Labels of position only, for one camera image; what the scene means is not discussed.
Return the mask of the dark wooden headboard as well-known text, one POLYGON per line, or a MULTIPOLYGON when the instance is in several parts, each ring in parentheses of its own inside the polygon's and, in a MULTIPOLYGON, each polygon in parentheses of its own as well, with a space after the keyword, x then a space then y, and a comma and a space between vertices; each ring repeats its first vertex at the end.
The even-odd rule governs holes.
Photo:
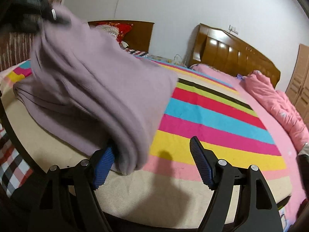
POLYGON ((88 22, 88 24, 92 26, 107 23, 130 25, 132 28, 123 35, 122 41, 126 42, 131 49, 145 52, 149 51, 152 30, 154 27, 153 22, 140 20, 97 20, 88 22))

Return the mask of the red embroidered pillow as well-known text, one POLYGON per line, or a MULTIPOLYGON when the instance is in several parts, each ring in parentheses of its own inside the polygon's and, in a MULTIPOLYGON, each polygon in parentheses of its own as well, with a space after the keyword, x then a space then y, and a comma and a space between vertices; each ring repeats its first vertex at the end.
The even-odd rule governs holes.
POLYGON ((117 42, 120 44, 124 36, 132 30, 133 24, 113 23, 109 21, 109 22, 96 23, 95 27, 107 31, 108 33, 113 35, 114 38, 117 40, 117 42))

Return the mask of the plaid checkered sheet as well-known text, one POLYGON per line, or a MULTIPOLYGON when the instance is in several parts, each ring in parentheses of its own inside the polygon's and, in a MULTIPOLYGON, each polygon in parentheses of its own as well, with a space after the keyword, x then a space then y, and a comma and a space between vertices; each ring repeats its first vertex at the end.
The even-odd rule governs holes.
POLYGON ((32 173, 33 169, 22 158, 1 125, 0 181, 7 197, 10 198, 32 173))

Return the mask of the lilac fleece pants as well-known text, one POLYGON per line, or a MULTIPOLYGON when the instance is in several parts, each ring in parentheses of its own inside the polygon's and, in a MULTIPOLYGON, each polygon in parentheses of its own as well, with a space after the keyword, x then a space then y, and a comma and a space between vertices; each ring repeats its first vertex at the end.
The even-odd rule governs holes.
POLYGON ((148 161, 150 146, 178 76, 123 50, 109 33, 66 7, 68 23, 40 22, 31 75, 14 84, 36 123, 87 156, 114 141, 114 170, 128 175, 148 161))

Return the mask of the floral nightstand cloth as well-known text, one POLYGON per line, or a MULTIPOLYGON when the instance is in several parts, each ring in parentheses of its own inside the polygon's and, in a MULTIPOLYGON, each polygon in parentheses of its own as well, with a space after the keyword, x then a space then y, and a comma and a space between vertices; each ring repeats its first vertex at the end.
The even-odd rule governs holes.
POLYGON ((176 66, 186 67, 186 65, 184 64, 183 58, 179 54, 176 54, 174 58, 172 59, 161 57, 158 55, 148 54, 147 59, 150 59, 155 62, 162 62, 162 63, 167 63, 167 64, 174 64, 176 66))

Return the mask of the light wooden wardrobe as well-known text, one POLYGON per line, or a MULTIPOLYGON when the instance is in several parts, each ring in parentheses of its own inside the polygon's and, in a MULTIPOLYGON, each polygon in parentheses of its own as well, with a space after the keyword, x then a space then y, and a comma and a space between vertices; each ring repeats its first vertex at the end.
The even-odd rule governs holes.
POLYGON ((309 102, 309 47, 300 44, 292 78, 286 89, 286 95, 301 115, 308 127, 308 102, 309 102))

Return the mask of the pink crumpled duvet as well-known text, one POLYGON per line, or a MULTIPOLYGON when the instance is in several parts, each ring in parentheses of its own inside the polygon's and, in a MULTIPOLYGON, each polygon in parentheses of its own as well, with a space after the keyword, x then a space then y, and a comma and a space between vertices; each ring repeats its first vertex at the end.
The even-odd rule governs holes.
POLYGON ((258 70, 243 77, 244 89, 276 119, 300 153, 308 146, 308 128, 283 91, 275 90, 270 78, 258 70))

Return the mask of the striped curtain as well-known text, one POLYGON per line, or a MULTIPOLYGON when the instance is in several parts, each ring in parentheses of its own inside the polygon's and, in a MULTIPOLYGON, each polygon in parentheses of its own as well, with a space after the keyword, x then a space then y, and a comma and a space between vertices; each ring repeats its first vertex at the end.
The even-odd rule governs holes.
POLYGON ((1 0, 1 71, 29 58, 41 21, 69 23, 58 16, 53 3, 62 0, 1 0))

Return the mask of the glossy brown wooden headboard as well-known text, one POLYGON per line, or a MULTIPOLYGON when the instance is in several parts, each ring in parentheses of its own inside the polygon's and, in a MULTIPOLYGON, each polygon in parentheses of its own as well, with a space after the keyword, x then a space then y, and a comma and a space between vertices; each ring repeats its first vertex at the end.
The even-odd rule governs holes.
POLYGON ((231 76, 248 75, 254 70, 270 78, 275 87, 281 72, 265 55, 226 30, 200 23, 187 67, 207 64, 231 76))

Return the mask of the pink pillow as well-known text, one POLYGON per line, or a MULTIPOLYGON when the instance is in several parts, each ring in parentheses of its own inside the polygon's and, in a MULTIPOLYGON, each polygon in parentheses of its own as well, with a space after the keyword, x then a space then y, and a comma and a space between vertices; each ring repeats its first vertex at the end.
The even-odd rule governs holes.
POLYGON ((234 85, 236 83, 240 83, 243 81, 243 76, 239 75, 236 77, 233 77, 232 75, 226 74, 222 71, 217 70, 216 68, 213 68, 211 66, 208 66, 207 64, 194 64, 190 66, 190 69, 193 71, 196 71, 202 75, 207 75, 209 77, 216 78, 220 81, 229 83, 231 85, 234 85))

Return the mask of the striped multicolour bed sheet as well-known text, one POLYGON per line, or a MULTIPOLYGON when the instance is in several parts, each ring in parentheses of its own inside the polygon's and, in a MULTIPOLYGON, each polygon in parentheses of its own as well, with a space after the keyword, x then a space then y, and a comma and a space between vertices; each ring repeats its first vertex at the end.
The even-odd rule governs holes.
MULTIPOLYGON (((188 213, 200 225, 213 191, 203 183, 191 155, 190 139, 194 136, 203 148, 212 150, 218 159, 233 166, 257 165, 265 180, 267 172, 285 169, 268 130, 253 109, 236 95, 228 84, 219 83, 214 89, 178 78, 150 146, 148 161, 140 169, 154 174, 154 184, 148 198, 135 205, 137 216, 173 221, 188 213), (190 199, 197 200, 200 211, 187 210, 190 199)), ((1 125, 33 172, 43 171, 18 140, 4 111, 1 111, 1 125)), ((111 231, 161 231, 161 227, 135 223, 109 211, 103 214, 111 231)))

